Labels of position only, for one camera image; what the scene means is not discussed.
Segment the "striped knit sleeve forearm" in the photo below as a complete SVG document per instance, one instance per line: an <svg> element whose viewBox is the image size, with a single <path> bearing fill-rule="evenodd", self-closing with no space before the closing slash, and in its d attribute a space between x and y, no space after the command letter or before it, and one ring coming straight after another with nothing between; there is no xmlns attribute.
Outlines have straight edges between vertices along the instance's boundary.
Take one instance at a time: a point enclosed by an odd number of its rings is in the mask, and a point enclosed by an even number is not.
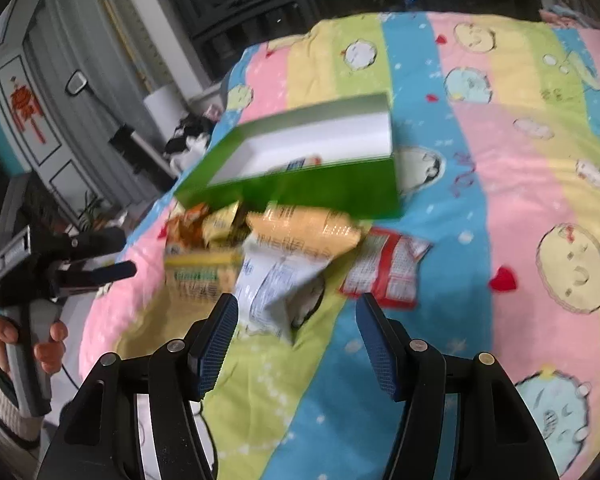
<svg viewBox="0 0 600 480"><path fill-rule="evenodd" d="M0 367L1 434L15 445L30 452L40 447L42 425L42 417L27 416L20 412L12 380Z"/></svg>

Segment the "person's left hand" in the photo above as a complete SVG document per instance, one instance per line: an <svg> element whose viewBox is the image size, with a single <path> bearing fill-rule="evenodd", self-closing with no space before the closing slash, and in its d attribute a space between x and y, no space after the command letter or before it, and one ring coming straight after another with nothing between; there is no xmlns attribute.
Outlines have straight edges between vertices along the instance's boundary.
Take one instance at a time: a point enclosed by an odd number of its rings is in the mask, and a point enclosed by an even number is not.
<svg viewBox="0 0 600 480"><path fill-rule="evenodd" d="M53 376L60 371L62 359L66 352L65 340L67 337L67 326L61 321L56 321L50 326L50 336L47 340L34 346L34 357L47 375ZM7 376L10 376L7 346L9 344L13 346L17 342L18 332L15 326L3 315L0 315L0 369Z"/></svg>

